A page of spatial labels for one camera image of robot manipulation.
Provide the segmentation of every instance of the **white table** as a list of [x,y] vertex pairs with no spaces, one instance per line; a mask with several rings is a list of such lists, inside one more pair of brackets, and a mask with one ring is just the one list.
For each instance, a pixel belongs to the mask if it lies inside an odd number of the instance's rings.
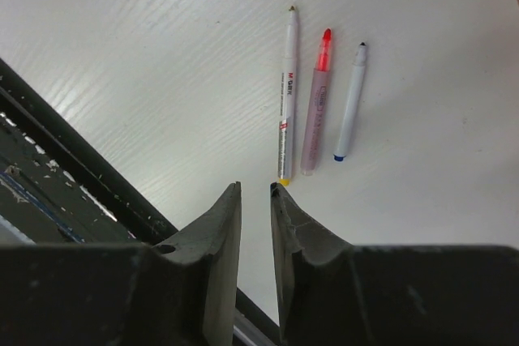
[[[0,0],[0,57],[177,227],[241,181],[238,284],[277,318],[268,184],[293,3],[297,164],[325,28],[335,44],[322,161],[289,187],[299,204],[353,243],[516,246],[516,0]],[[338,164],[360,41],[367,77]]]

